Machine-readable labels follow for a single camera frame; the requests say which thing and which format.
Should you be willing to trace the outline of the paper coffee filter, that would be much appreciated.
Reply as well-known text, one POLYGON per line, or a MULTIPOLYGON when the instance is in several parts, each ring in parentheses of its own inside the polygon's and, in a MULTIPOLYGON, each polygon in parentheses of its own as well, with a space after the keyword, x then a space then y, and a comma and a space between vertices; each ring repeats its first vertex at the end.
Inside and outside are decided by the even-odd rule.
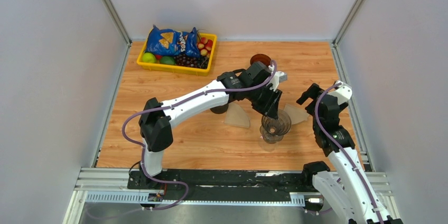
POLYGON ((290 117, 292 125, 305 122, 309 118, 309 114, 306 111, 290 104, 285 104, 283 111, 290 117))

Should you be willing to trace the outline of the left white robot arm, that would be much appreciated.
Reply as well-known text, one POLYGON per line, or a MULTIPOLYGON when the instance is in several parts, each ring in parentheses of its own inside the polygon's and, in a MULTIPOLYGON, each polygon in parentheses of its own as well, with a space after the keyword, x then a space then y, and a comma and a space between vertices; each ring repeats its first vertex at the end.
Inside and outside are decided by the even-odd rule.
POLYGON ((256 112, 278 118, 282 91, 278 86, 287 74, 255 62, 247 69, 224 72, 206 86, 182 97, 159 102, 148 100, 138 124, 143 139, 141 182, 148 189, 156 189, 162 181, 164 150, 173 143, 173 129, 185 120, 209 109, 225 108, 234 101, 249 100, 256 112))

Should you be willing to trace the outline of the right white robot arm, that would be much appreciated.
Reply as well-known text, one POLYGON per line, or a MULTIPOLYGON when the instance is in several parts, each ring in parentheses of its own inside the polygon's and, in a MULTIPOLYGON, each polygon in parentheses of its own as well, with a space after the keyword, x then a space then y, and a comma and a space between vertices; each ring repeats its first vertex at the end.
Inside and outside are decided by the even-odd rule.
POLYGON ((312 116, 315 141, 335 167, 339 179, 330 173, 324 161, 305 164, 302 185, 319 191, 344 223, 402 223, 380 202, 358 157, 350 133, 340 125, 340 113, 347 108, 352 89, 336 81, 328 89, 313 83, 296 101, 312 116))

